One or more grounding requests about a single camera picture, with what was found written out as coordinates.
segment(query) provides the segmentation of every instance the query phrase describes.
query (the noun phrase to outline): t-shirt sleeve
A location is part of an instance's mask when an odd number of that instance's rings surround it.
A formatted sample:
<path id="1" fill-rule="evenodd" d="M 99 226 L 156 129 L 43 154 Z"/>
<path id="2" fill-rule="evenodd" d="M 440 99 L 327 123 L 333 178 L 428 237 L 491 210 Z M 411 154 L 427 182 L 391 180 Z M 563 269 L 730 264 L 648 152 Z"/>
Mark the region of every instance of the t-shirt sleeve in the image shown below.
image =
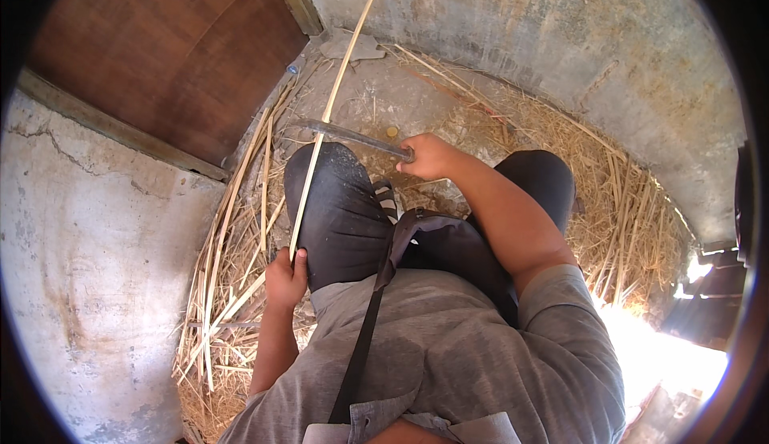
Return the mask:
<path id="1" fill-rule="evenodd" d="M 582 270 L 564 264 L 535 276 L 520 298 L 518 319 L 539 365 L 568 386 L 575 402 L 601 413 L 616 442 L 624 428 L 622 372 Z"/>

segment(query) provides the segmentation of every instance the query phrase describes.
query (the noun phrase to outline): gray t-shirt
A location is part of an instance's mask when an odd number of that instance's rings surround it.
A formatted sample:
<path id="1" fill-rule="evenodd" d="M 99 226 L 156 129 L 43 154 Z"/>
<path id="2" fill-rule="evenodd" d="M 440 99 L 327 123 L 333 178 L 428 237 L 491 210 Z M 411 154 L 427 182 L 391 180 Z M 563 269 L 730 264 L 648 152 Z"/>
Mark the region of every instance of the gray t-shirt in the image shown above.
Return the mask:
<path id="1" fill-rule="evenodd" d="M 374 278 L 312 295 L 318 327 L 308 347 L 219 442 L 302 442 L 309 425 L 328 421 Z M 525 443 L 619 440 L 622 375 L 580 269 L 541 272 L 518 312 L 513 329 L 464 279 L 399 270 L 384 290 L 348 441 L 365 442 L 400 416 L 440 434 L 501 412 Z"/>

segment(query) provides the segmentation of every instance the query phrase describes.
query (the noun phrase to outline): dry straw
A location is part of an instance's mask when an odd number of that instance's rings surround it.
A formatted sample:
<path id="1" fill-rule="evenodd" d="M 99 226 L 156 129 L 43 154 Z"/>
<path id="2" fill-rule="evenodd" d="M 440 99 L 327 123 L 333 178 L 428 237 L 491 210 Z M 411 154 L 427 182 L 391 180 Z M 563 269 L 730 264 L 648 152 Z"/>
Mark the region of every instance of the dry straw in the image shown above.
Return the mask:
<path id="1" fill-rule="evenodd" d="M 560 156 L 572 169 L 584 205 L 583 212 L 572 215 L 567 240 L 592 293 L 636 315 L 655 313 L 649 296 L 652 292 L 669 295 L 666 292 L 677 278 L 691 236 L 648 171 L 616 141 L 516 85 L 503 82 L 484 93 L 467 77 L 466 69 L 406 48 L 392 52 L 414 75 L 429 79 L 468 111 L 480 112 L 476 126 L 483 127 L 487 144 L 500 154 L 545 149 Z M 263 161 L 264 142 L 271 133 L 267 125 L 277 123 L 288 105 L 301 99 L 300 89 L 320 64 L 304 75 L 303 82 L 289 82 L 276 103 L 262 112 L 252 145 L 225 190 L 195 264 L 174 364 L 189 442 L 216 442 L 245 406 L 264 309 L 262 284 L 269 255 L 262 250 L 273 247 L 270 229 L 284 213 L 285 161 L 282 154 L 281 159 L 274 155 L 269 163 Z M 450 127 L 451 122 L 441 125 Z M 238 175 L 252 167 L 263 170 L 253 185 L 240 189 Z M 258 184 L 267 190 L 256 191 Z M 436 187 L 450 185 L 445 180 L 416 182 L 403 186 L 399 196 L 406 208 L 424 205 L 436 198 Z M 454 204 L 456 213 L 466 212 L 461 194 L 454 191 L 445 200 L 460 202 Z M 266 196 L 264 206 L 262 196 Z M 268 215 L 262 215 L 262 208 Z M 313 327 L 305 299 L 294 313 L 300 347 L 306 345 Z"/>

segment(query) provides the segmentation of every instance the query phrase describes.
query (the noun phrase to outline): leg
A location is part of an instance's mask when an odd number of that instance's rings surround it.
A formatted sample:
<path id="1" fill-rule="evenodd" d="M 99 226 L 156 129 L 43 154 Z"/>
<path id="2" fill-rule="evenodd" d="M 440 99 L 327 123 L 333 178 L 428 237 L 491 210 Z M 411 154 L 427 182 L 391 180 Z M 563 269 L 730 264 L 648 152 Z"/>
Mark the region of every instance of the leg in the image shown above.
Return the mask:
<path id="1" fill-rule="evenodd" d="M 499 162 L 495 170 L 536 200 L 561 234 L 566 233 L 575 188 L 572 171 L 563 160 L 545 150 L 516 151 Z M 472 215 L 467 221 L 480 231 Z"/>
<path id="2" fill-rule="evenodd" d="M 312 147 L 297 150 L 285 167 L 283 187 L 292 225 Z M 299 230 L 298 246 L 307 249 L 310 292 L 375 274 L 391 229 L 358 157 L 341 143 L 324 143 Z"/>

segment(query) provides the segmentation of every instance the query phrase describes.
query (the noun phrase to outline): knee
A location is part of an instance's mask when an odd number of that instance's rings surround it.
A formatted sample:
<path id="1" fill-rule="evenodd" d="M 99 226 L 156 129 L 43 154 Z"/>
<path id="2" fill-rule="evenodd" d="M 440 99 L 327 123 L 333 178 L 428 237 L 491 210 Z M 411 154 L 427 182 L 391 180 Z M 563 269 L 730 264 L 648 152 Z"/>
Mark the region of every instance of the knee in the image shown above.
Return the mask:
<path id="1" fill-rule="evenodd" d="M 308 165 L 310 165 L 314 147 L 314 143 L 308 143 L 297 149 L 291 158 L 288 159 L 288 162 L 286 162 L 286 169 L 294 170 L 301 168 L 306 170 Z M 347 158 L 350 154 L 354 155 L 346 145 L 343 145 L 338 141 L 324 141 L 321 144 L 321 150 L 318 153 L 318 163 L 316 165 L 321 165 L 327 161 L 334 161 L 341 157 Z"/>
<path id="2" fill-rule="evenodd" d="M 528 174 L 548 176 L 574 184 L 572 170 L 561 157 L 547 150 L 521 150 L 511 153 L 496 167 L 501 173 L 517 174 L 525 170 Z"/>

